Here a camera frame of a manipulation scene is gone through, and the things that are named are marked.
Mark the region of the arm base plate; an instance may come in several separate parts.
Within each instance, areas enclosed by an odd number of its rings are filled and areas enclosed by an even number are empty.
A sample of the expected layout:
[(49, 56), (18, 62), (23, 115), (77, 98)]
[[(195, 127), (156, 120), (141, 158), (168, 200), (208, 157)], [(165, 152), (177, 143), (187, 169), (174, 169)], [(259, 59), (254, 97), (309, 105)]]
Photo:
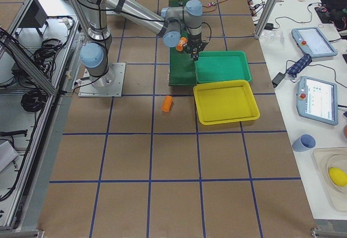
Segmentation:
[(126, 63), (111, 63), (108, 72), (101, 78), (90, 77), (85, 68), (83, 79), (77, 79), (78, 97), (80, 98), (108, 98), (121, 97), (123, 93)]

